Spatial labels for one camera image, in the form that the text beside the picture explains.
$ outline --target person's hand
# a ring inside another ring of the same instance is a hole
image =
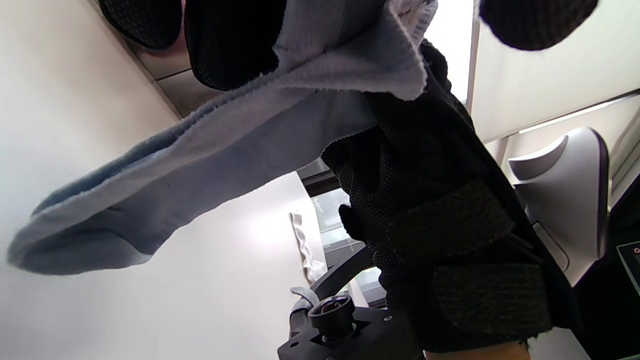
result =
[[[349,194],[340,217],[372,250],[389,308],[409,312],[424,349],[525,341],[552,327],[542,260],[511,234],[485,167],[466,155],[452,124],[468,115],[443,89],[444,57],[427,42],[421,51],[423,95],[366,94],[378,126],[323,152]]]

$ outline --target white ceiling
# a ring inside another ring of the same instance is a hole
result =
[[[639,19],[638,0],[600,0],[567,39],[536,52],[501,44],[482,24],[471,109],[480,139],[489,142],[639,88]]]
[[[467,99],[474,0],[441,0],[424,37],[447,58],[451,92]]]

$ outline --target gray strap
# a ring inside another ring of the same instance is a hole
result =
[[[298,300],[293,305],[293,309],[291,309],[292,313],[300,309],[311,309],[320,302],[318,295],[316,295],[316,293],[310,288],[295,286],[291,288],[291,292],[302,297],[302,299]]]

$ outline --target ceiling panel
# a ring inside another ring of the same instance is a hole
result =
[[[640,95],[612,103],[604,108],[579,115],[562,122],[541,127],[522,134],[509,137],[502,169],[514,180],[506,159],[528,155],[556,141],[560,136],[576,127],[588,126],[598,131],[607,144],[609,152],[628,132],[628,129],[638,119],[640,113]]]
[[[600,0],[560,44],[501,44],[482,24],[472,116],[484,142],[640,87],[640,1]]]
[[[183,117],[222,94],[199,82],[191,70],[159,80],[158,85]]]
[[[143,51],[139,47],[131,46],[140,61],[153,76],[154,79],[163,79],[173,74],[184,72],[191,68],[189,54],[186,49],[178,49],[162,54],[152,54]]]

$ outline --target skin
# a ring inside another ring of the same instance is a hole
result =
[[[526,345],[506,343],[446,354],[428,353],[428,360],[530,360]]]

